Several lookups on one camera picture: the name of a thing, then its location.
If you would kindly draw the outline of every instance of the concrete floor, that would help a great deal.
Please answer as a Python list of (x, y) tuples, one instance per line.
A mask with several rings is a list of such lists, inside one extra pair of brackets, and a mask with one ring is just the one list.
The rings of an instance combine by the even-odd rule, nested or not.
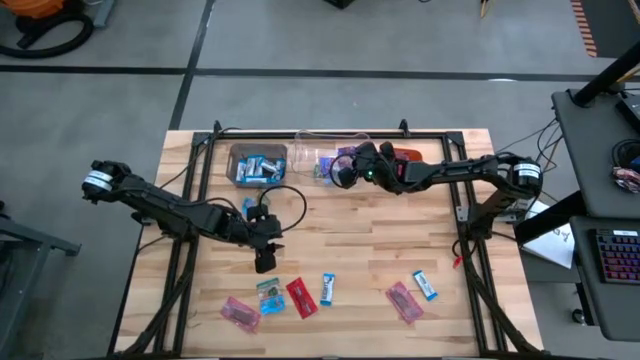
[[(56, 59), (0, 64), (186, 67), (205, 0), (118, 2), (111, 26)], [(569, 0), (495, 0), (478, 18), (469, 0), (358, 0), (344, 12), (320, 0), (218, 0), (200, 68), (595, 74)], [(15, 42), (0, 12), (0, 43)], [(66, 25), (43, 39), (74, 31)], [(182, 76), (0, 73), (0, 199), (17, 221), (83, 244), (47, 264), (23, 329), (21, 353), (47, 359), (104, 355), (140, 231), (122, 205), (92, 206), (80, 184), (94, 159), (153, 180)], [(180, 129), (214, 120), (242, 128), (489, 128), (500, 148), (553, 118), (550, 95), (581, 83), (196, 76)], [(535, 155), (535, 139), (510, 150)], [(545, 191), (577, 189), (562, 145)], [(545, 348), (631, 359), (639, 344), (606, 341), (573, 324), (577, 297), (531, 284)]]

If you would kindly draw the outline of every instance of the metal bracket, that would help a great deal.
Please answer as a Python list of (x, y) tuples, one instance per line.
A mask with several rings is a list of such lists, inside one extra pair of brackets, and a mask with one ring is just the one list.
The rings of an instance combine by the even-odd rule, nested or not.
[[(466, 206), (456, 206), (456, 217), (460, 222), (469, 221), (469, 208)], [(503, 213), (496, 217), (493, 221), (503, 222), (507, 224), (514, 223), (518, 218), (515, 214)]]
[(398, 126), (398, 129), (402, 130), (405, 138), (411, 137), (411, 132), (409, 131), (409, 123), (407, 122), (407, 119), (402, 119), (402, 121), (400, 121), (400, 126)]
[(464, 146), (464, 135), (461, 131), (447, 131), (447, 138), (458, 146)]
[(216, 120), (216, 122), (213, 123), (213, 135), (217, 137), (220, 131), (222, 131), (222, 125), (220, 121)]
[(460, 222), (469, 220), (469, 208), (466, 206), (456, 206), (456, 217)]
[(210, 132), (197, 132), (193, 134), (193, 138), (191, 139), (191, 145), (199, 146), (202, 144), (208, 144), (209, 139), (211, 139)]

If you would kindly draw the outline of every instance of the clear plastic bag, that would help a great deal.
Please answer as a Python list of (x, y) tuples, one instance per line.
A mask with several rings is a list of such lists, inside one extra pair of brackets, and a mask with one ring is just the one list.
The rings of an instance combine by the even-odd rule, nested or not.
[[(370, 140), (369, 135), (335, 135), (300, 130), (290, 147), (289, 169), (299, 177), (306, 178), (304, 183), (333, 186), (329, 172), (334, 175), (337, 165), (331, 168), (332, 161), (340, 154), (353, 150), (356, 146)], [(348, 166), (348, 159), (339, 161), (339, 165)]]

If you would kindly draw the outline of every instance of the rgb keyboard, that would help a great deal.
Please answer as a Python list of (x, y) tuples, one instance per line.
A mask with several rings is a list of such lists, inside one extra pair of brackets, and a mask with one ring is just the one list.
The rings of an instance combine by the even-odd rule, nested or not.
[(640, 285), (640, 237), (636, 231), (591, 230), (596, 263), (605, 283)]

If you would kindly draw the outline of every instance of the blue wrapper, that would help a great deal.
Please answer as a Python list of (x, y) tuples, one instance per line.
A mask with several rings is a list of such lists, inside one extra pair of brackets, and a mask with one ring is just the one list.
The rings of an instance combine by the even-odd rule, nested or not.
[(280, 280), (271, 280), (259, 283), (258, 298), (260, 299), (260, 312), (262, 315), (277, 314), (285, 309), (284, 295), (280, 289)]
[(427, 301), (431, 301), (438, 296), (438, 293), (433, 289), (433, 286), (431, 286), (431, 283), (429, 282), (429, 280), (427, 280), (427, 277), (424, 276), (422, 270), (414, 272), (413, 278), (418, 283), (418, 286), (420, 287), (420, 290), (422, 290), (424, 297), (427, 298)]
[(325, 273), (322, 277), (322, 298), (320, 305), (331, 306), (331, 299), (333, 298), (333, 283), (336, 280), (336, 276), (331, 273)]
[(317, 177), (329, 177), (331, 171), (331, 163), (335, 157), (321, 157), (318, 159), (318, 175)]

